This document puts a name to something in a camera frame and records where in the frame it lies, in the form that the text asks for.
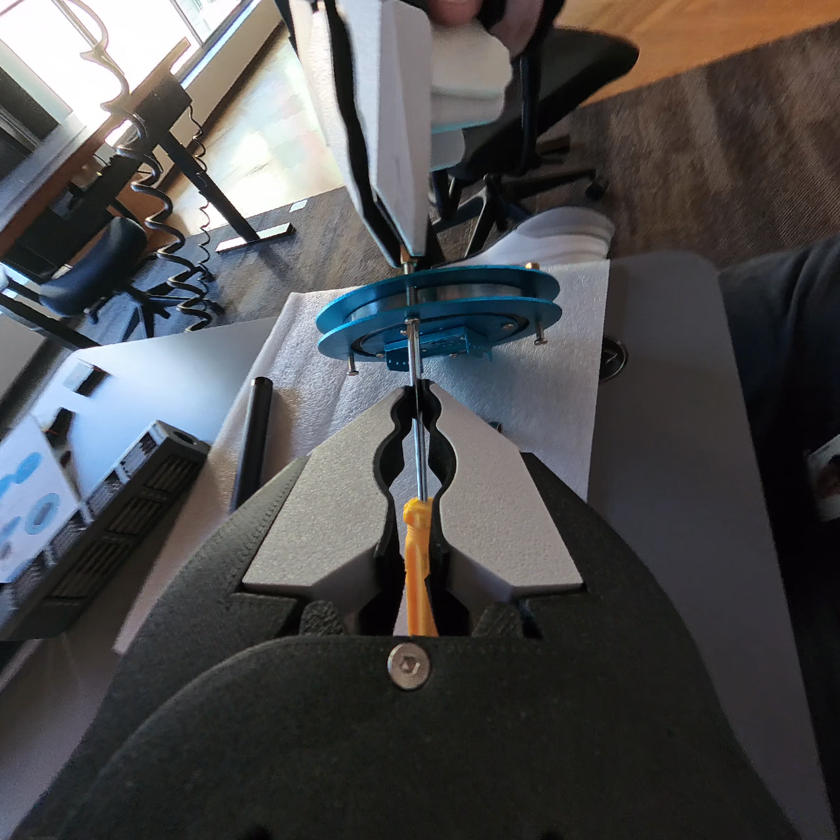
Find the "black office chair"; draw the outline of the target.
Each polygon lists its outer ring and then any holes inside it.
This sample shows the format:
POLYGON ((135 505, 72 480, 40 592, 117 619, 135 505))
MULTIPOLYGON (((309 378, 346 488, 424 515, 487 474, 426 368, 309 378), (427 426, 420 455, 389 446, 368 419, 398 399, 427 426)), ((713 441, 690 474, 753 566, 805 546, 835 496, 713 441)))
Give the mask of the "black office chair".
POLYGON ((542 166, 563 163, 571 151, 568 135, 545 142, 539 137, 625 76, 637 57, 637 47, 622 38, 551 28, 539 47, 515 59, 500 117, 463 128, 460 161, 431 174, 435 233, 475 220, 469 258, 484 248, 493 229, 502 235, 529 217, 522 200, 576 182, 586 182, 588 200, 603 198, 607 182, 593 167, 536 175, 542 166))

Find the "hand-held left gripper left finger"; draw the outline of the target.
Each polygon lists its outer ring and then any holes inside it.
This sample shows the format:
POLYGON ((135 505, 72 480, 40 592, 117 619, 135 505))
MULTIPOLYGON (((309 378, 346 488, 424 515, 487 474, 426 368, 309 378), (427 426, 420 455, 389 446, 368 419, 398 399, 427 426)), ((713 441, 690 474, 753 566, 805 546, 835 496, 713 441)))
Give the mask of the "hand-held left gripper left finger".
POLYGON ((246 592, 330 602, 351 632, 391 636, 405 570, 391 487, 411 391, 396 387, 312 450, 242 580, 246 592))

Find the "person's white shoe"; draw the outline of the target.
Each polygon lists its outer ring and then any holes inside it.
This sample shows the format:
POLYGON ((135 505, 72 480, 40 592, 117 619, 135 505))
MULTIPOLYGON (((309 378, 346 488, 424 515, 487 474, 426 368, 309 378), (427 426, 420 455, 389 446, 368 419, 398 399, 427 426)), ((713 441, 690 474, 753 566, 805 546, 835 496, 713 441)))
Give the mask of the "person's white shoe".
POLYGON ((616 227, 601 212, 557 206, 531 215, 471 261, 476 265, 541 267, 584 264, 608 257, 616 227))

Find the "black screwdriver bit holder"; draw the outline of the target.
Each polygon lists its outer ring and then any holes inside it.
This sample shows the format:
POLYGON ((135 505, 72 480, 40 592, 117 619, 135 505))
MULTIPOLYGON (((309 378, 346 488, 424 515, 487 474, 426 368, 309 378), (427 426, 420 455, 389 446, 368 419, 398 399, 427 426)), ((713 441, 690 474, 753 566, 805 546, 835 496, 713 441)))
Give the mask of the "black screwdriver bit holder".
POLYGON ((2 583, 2 643, 65 632, 192 486, 210 445, 156 421, 2 583))

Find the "white foam sheet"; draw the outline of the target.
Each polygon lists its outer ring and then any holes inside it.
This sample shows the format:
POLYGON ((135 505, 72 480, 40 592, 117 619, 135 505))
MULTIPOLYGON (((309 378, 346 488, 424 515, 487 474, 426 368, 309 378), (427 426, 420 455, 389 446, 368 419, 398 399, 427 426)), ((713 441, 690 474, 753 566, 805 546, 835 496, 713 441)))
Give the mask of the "white foam sheet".
MULTIPOLYGON (((497 421, 521 451, 534 453, 582 499, 588 496, 595 407, 610 262, 545 266, 559 282, 558 323, 547 343, 520 339, 494 350, 491 360, 460 356, 425 361, 426 376, 473 413, 497 421)), ((267 476, 310 453, 330 436, 406 383, 383 360, 346 364, 316 348, 320 310, 357 286, 293 292, 257 355, 252 375, 274 383, 267 476)))

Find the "yellow-handled screwdriver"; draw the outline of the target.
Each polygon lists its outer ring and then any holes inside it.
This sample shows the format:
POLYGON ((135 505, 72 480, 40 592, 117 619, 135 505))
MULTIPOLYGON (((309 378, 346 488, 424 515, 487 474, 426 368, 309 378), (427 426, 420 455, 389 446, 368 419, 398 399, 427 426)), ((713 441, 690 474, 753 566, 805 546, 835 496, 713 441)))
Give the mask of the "yellow-handled screwdriver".
POLYGON ((406 619, 410 636, 437 637, 428 579, 431 572, 429 543, 433 517, 433 502, 427 486, 426 430, 421 406, 421 379, 423 374, 419 320, 406 320, 406 347, 408 373, 415 397, 413 441, 416 472, 416 495, 403 509, 406 525, 404 561, 406 572, 406 619))

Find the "wooden desk black legs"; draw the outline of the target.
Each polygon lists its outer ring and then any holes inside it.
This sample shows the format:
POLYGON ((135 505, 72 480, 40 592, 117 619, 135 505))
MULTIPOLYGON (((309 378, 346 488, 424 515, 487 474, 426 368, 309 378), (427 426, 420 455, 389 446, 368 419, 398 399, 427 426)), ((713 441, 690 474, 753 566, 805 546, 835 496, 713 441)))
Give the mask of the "wooden desk black legs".
MULTIPOLYGON (((296 229, 291 223, 255 230, 210 174, 202 169, 190 151, 174 136, 172 126, 192 102, 171 72, 175 61, 182 57, 186 48, 187 41, 182 39, 129 94, 130 112, 154 117, 147 142, 150 150, 161 147, 175 168, 236 232, 237 237, 218 245, 216 252, 223 253, 294 235, 296 229)), ((23 161, 2 180, 2 256, 16 245, 35 224, 36 219, 62 194, 73 176, 81 172, 83 165, 105 144, 111 131, 127 120, 121 117, 108 118, 101 127, 93 129, 83 125, 75 114, 71 114, 28 152, 23 161)))

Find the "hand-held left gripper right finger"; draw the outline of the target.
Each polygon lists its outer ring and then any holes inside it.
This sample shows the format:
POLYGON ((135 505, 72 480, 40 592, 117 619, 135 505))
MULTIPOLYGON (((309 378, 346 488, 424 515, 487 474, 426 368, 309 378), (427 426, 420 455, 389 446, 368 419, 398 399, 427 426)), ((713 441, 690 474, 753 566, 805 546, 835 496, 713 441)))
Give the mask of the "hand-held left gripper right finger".
POLYGON ((425 384, 433 501, 427 589, 437 633, 469 635, 493 604, 584 581, 520 449, 441 385, 425 384))

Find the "person's right hand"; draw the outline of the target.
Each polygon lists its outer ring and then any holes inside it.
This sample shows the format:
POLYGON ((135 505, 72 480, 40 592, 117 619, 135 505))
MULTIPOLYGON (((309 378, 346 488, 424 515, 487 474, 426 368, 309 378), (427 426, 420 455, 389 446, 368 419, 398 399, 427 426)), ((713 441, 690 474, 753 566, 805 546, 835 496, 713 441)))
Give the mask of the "person's right hand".
POLYGON ((564 1, 429 1, 428 15, 449 27, 478 20, 514 59, 540 42, 563 6, 564 1))

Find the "instruction sheet blue prints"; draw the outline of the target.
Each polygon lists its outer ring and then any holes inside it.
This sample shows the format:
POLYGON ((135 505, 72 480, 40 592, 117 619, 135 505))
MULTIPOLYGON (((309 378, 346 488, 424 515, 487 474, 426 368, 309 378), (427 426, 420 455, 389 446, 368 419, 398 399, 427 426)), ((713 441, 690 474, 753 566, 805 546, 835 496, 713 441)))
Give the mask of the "instruction sheet blue prints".
POLYGON ((79 510, 80 500, 33 417, 1 445, 1 583, 15 581, 79 510))

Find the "person's dark trousers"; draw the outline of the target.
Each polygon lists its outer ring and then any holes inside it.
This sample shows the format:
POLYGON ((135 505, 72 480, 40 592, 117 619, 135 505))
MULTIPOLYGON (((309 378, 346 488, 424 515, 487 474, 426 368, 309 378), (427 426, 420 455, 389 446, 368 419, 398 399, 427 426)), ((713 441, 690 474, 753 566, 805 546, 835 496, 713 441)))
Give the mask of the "person's dark trousers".
POLYGON ((826 792, 839 809, 839 237, 720 273, 826 792))

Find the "black electric screwdriver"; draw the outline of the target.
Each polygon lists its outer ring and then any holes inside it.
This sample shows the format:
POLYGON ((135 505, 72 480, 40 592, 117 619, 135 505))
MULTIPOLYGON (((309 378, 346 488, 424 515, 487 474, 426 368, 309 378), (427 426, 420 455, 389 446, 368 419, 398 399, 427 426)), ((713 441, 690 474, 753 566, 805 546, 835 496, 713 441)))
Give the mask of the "black electric screwdriver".
POLYGON ((244 436, 228 507, 229 513, 240 509, 262 487, 273 394, 273 383, 265 376, 257 376, 250 384, 244 436))

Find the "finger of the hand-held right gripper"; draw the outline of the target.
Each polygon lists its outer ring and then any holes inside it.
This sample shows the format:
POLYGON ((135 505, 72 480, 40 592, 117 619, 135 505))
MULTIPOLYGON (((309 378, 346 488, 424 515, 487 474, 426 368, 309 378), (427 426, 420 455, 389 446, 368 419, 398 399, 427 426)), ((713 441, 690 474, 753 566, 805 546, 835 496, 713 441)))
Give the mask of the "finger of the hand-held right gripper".
POLYGON ((333 3, 333 85, 350 192, 387 260, 427 249, 432 27, 405 2, 333 3))
POLYGON ((396 232, 371 186, 369 155, 355 102, 350 28, 337 2, 291 2, 290 28, 324 139, 350 200, 389 264, 396 232))

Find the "grey desk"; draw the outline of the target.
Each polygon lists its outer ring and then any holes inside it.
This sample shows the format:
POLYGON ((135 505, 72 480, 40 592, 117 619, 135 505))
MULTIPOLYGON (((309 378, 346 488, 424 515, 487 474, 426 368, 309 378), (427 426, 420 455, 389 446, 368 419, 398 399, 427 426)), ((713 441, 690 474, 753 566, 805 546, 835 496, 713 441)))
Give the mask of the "grey desk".
POLYGON ((594 507, 523 454, 582 591, 469 635, 247 593, 283 469, 158 600, 28 838, 834 837, 735 374, 700 409, 664 371, 600 397, 594 507))

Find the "blue round metal base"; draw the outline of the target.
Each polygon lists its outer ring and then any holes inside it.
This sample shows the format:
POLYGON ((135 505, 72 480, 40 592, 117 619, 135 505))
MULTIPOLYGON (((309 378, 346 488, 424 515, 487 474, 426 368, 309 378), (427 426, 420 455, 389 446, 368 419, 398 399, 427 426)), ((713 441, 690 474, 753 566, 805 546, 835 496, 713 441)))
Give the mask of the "blue round metal base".
POLYGON ((335 360, 384 361, 408 372, 407 321, 418 322, 421 358, 491 358, 503 344, 545 341, 562 317, 560 283, 540 269, 450 265, 357 287, 316 318, 318 350, 335 360))

